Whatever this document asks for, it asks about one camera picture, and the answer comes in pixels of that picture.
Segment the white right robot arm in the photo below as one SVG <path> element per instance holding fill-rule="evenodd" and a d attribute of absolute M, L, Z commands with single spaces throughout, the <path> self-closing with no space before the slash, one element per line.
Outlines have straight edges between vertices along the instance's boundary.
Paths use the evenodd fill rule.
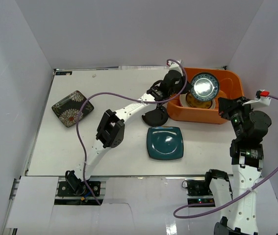
<path fill-rule="evenodd" d="M 255 100 L 244 96 L 236 99 L 218 98 L 221 118 L 229 120 L 236 138 L 232 140 L 229 154 L 233 182 L 225 172 L 211 169 L 205 175 L 204 191 L 213 195 L 221 210 L 221 220 L 214 226 L 216 235 L 256 235 L 256 192 L 252 187 L 259 181 L 263 169 L 263 137 L 272 121 L 262 111 L 254 110 Z"/>

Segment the teal square plate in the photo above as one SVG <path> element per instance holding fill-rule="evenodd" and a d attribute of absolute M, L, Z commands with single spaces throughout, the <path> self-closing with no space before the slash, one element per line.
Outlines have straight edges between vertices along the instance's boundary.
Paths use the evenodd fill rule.
<path fill-rule="evenodd" d="M 176 161 L 183 158 L 184 143 L 181 129 L 172 126 L 150 127 L 147 131 L 148 156 L 157 161 Z"/>

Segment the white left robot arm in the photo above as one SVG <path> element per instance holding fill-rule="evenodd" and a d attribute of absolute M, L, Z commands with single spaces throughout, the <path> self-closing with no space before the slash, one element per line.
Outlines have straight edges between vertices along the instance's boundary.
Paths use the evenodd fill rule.
<path fill-rule="evenodd" d="M 94 195 L 89 185 L 94 168 L 109 150 L 121 144 L 127 125 L 138 118 L 145 120 L 156 111 L 166 114 L 164 104 L 185 93 L 188 85 L 188 76 L 184 68 L 169 69 L 162 80 L 154 82 L 140 98 L 132 99 L 131 104 L 116 111 L 106 110 L 99 121 L 90 151 L 86 150 L 77 123 L 76 133 L 83 149 L 84 161 L 80 168 L 80 176 L 75 176 L 74 171 L 66 171 L 65 178 L 69 190 L 74 195 L 83 195 L 84 192 Z"/>

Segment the yellow patterned round plate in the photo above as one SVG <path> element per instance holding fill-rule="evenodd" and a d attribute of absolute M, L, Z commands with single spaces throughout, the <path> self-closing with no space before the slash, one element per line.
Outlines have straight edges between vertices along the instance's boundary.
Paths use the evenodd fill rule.
<path fill-rule="evenodd" d="M 214 109 L 215 101 L 199 101 L 195 99 L 190 93 L 186 94 L 186 103 L 192 108 L 201 108 L 201 109 Z"/>

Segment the black round plate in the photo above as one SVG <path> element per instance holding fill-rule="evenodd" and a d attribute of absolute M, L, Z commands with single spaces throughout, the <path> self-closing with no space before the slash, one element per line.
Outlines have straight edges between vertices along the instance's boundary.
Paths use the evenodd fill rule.
<path fill-rule="evenodd" d="M 158 107 L 142 115 L 143 122 L 150 127 L 164 125 L 168 121 L 168 113 L 165 107 Z"/>

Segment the blue white patterned plate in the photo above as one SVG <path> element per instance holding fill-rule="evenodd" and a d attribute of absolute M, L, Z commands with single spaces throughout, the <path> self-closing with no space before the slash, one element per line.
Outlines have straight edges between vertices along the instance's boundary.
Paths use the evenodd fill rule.
<path fill-rule="evenodd" d="M 211 73 L 200 72 L 190 82 L 190 93 L 198 101 L 206 102 L 213 100 L 219 90 L 220 83 Z"/>

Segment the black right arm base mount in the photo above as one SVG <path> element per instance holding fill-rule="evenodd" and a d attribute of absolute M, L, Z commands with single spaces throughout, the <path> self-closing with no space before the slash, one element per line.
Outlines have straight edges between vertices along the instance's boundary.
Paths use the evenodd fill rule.
<path fill-rule="evenodd" d="M 181 183 L 181 186 L 187 191 L 188 204 L 215 204 L 213 194 L 204 181 L 187 179 Z"/>

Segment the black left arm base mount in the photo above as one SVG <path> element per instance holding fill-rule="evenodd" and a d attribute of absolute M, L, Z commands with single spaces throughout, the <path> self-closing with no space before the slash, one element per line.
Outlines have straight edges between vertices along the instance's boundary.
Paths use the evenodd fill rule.
<path fill-rule="evenodd" d="M 88 185 L 92 189 L 94 195 L 98 197 L 101 190 L 100 181 L 89 181 Z M 74 189 L 69 185 L 68 182 L 62 181 L 58 185 L 58 191 L 56 194 L 58 197 L 73 197 L 73 196 L 92 196 L 89 188 L 85 185 L 84 182 L 81 182 L 79 186 Z"/>

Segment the black floral square plate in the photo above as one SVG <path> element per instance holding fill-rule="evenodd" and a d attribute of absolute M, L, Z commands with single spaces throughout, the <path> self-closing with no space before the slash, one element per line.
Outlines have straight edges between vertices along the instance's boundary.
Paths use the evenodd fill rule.
<path fill-rule="evenodd" d="M 78 90 L 55 103 L 51 109 L 65 127 L 76 124 L 77 115 L 87 98 Z"/>

